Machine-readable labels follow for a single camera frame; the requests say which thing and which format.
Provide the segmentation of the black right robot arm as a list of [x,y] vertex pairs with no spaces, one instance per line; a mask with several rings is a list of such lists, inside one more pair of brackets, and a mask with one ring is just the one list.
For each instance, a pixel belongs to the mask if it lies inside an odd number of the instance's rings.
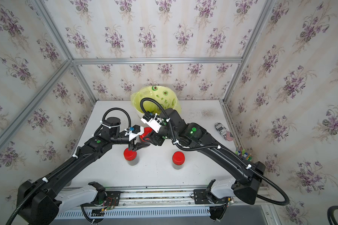
[[[171,140],[172,144],[182,151],[197,151],[209,157],[233,176],[233,195],[247,204],[253,205],[257,198],[279,206],[289,204],[288,195],[264,176],[263,163],[252,163],[243,159],[219,143],[199,124],[186,123],[176,110],[164,109],[155,99],[143,98],[140,107],[144,113],[142,121],[153,129],[153,132],[146,136],[153,145],[161,146],[165,140]],[[277,190],[284,200],[276,201],[259,195],[262,181]]]

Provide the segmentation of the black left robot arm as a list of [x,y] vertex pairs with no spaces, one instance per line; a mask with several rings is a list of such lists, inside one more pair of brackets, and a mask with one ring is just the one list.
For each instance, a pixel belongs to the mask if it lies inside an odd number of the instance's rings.
[[26,181],[17,191],[17,206],[7,220],[11,225],[16,216],[21,216],[30,225],[49,225],[58,214],[77,205],[102,202],[105,188],[96,183],[89,183],[81,197],[60,200],[60,191],[81,171],[100,159],[112,149],[113,145],[127,145],[135,152],[144,148],[143,143],[135,143],[138,136],[144,134],[144,128],[132,125],[129,114],[122,108],[107,110],[100,122],[100,126],[93,136],[78,147],[75,153],[58,168],[36,180]]

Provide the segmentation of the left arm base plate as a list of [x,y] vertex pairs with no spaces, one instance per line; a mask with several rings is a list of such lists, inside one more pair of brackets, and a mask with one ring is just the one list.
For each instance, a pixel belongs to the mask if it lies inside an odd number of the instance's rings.
[[84,207],[100,207],[113,209],[114,207],[119,205],[121,191],[106,191],[106,194],[101,199],[95,199],[92,203],[85,203]]

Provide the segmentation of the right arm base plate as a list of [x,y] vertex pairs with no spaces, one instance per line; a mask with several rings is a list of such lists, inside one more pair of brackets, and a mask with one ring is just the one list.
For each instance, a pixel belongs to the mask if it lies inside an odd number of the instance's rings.
[[219,199],[205,189],[194,189],[192,199],[195,204],[224,204],[228,201],[227,197]]

